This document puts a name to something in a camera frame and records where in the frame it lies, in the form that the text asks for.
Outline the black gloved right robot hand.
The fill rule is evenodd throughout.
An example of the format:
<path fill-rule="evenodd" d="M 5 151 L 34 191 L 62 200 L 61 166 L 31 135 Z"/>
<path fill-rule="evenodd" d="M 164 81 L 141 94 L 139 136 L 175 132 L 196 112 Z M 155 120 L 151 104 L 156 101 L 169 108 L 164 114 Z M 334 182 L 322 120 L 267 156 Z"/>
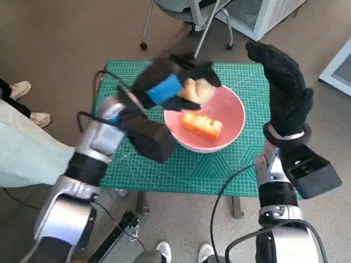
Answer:
<path fill-rule="evenodd" d="M 246 43 L 247 56 L 263 66 L 269 83 L 270 124 L 282 137 L 303 131 L 314 92 L 305 84 L 299 64 L 271 44 Z"/>

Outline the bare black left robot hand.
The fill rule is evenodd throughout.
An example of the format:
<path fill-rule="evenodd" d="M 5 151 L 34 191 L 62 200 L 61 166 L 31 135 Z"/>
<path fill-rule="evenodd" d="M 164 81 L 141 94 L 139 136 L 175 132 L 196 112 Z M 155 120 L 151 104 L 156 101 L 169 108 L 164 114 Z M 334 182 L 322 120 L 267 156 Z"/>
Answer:
<path fill-rule="evenodd" d="M 192 53 L 170 53 L 155 59 L 135 80 L 131 92 L 145 109 L 161 105 L 165 110 L 199 110 L 198 99 L 184 97 L 185 82 L 191 78 L 206 80 L 218 88 L 222 84 L 209 60 L 197 61 Z"/>

